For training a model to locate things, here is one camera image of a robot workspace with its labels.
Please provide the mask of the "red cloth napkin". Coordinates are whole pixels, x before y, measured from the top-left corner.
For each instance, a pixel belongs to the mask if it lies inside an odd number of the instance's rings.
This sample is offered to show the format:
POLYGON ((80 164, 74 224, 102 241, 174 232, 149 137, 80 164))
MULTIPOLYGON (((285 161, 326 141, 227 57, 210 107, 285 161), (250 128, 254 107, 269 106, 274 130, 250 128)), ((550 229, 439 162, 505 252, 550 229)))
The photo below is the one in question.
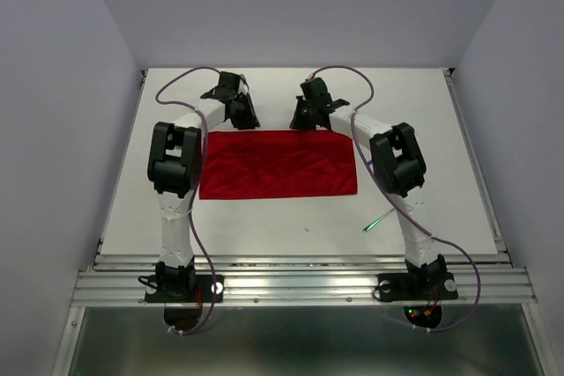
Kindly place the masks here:
POLYGON ((328 130, 214 131, 200 182, 202 200, 355 195, 353 142, 328 130))

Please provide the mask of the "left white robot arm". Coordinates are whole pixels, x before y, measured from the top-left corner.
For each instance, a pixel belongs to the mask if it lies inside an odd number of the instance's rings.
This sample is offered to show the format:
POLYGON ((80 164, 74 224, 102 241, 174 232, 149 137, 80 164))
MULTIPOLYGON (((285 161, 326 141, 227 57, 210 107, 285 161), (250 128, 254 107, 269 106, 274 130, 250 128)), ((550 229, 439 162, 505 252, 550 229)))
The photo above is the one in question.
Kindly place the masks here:
POLYGON ((148 285, 168 291, 178 300, 189 299, 197 284, 190 230, 208 134, 227 121, 238 130, 260 127, 249 84, 242 74, 210 68, 218 75, 218 82, 201 95, 196 105, 163 98, 166 89, 199 70, 185 71, 157 91, 155 101, 159 105, 184 107, 187 113, 173 122, 154 125, 147 165, 147 176, 159 201, 161 228, 160 258, 148 285))

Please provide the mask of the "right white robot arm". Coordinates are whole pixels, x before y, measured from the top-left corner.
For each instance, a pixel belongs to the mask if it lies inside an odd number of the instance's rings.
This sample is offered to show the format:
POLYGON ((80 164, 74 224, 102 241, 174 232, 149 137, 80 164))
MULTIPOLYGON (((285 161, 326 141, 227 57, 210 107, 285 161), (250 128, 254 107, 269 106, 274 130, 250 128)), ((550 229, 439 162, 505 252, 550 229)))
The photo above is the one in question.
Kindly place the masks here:
POLYGON ((358 149, 370 150, 372 164, 367 169, 396 210, 404 238, 406 289, 416 297, 439 289, 447 268, 432 236, 424 232, 427 214, 422 188, 427 164, 413 127, 379 122, 355 111, 346 100, 334 100, 319 77, 301 83, 301 90, 290 128, 324 128, 348 136, 358 149))

